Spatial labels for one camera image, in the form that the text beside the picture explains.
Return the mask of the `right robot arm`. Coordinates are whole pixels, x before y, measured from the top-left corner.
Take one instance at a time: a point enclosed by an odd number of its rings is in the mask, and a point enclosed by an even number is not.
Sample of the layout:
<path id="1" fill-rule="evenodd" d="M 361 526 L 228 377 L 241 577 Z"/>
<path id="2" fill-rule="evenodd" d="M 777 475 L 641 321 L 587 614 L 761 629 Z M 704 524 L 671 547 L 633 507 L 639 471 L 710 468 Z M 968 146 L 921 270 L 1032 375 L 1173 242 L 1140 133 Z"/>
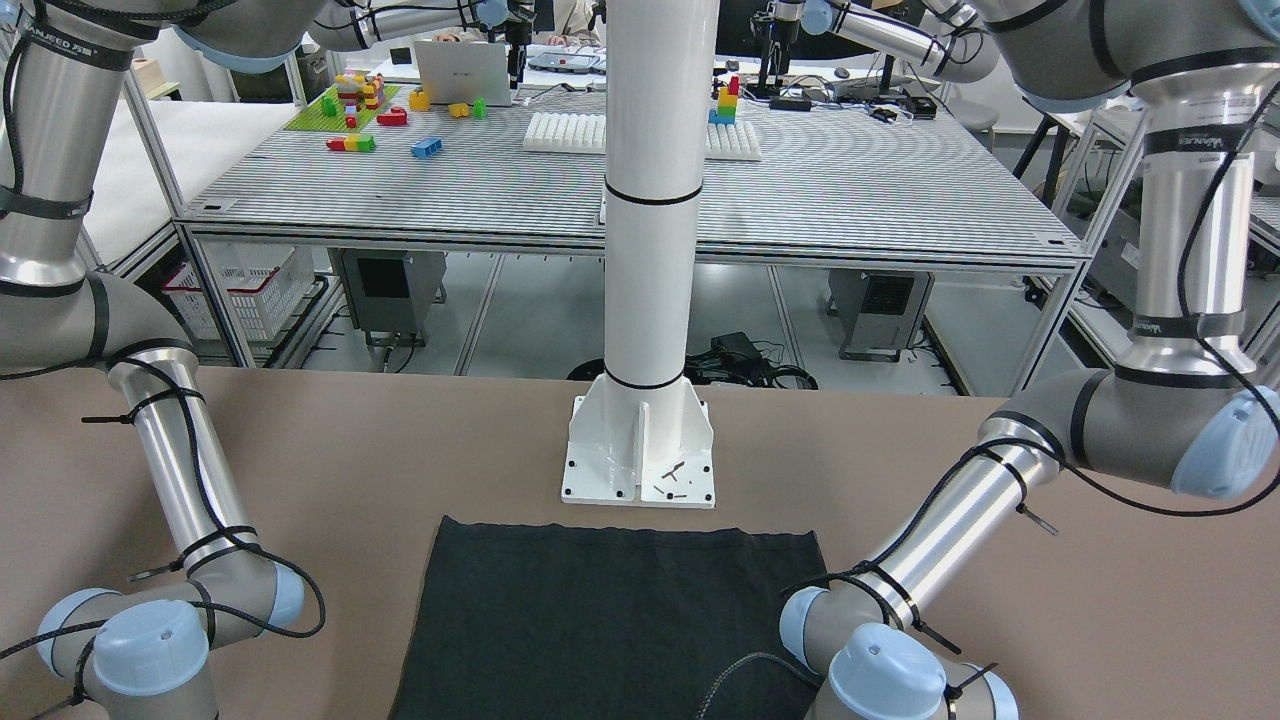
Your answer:
<path id="1" fill-rule="evenodd" d="M 310 579 L 259 541 L 230 475 L 198 359 L 150 293 L 87 266 L 77 243 L 113 113 L 142 45 L 174 27 L 242 70 L 280 65 L 319 1 L 23 1 L 3 73 L 3 382 L 102 379 L 140 437 L 175 546 L 169 582 L 54 603 L 37 653 L 113 719 L 215 719 L 215 650 L 291 635 Z"/>

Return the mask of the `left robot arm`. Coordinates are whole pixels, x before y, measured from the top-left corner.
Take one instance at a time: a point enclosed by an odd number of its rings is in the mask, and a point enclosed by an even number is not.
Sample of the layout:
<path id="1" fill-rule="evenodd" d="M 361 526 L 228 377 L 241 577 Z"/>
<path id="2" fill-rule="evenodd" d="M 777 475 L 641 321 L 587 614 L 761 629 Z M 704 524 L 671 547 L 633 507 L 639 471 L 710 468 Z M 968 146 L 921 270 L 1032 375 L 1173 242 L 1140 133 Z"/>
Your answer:
<path id="1" fill-rule="evenodd" d="M 1130 347 L 1111 370 L 1012 395 L 876 555 L 788 592 L 785 648 L 820 679 L 810 719 L 1015 719 L 992 666 L 955 664 L 923 609 L 1033 488 L 1062 471 L 1238 496 L 1277 445 L 1277 395 L 1240 347 L 1251 136 L 1277 92 L 1275 1 L 931 1 L 943 33 L 888 29 L 855 3 L 808 1 L 803 27 L 956 83 L 1001 55 L 1043 111 L 1133 94 L 1144 105 L 1140 265 Z"/>

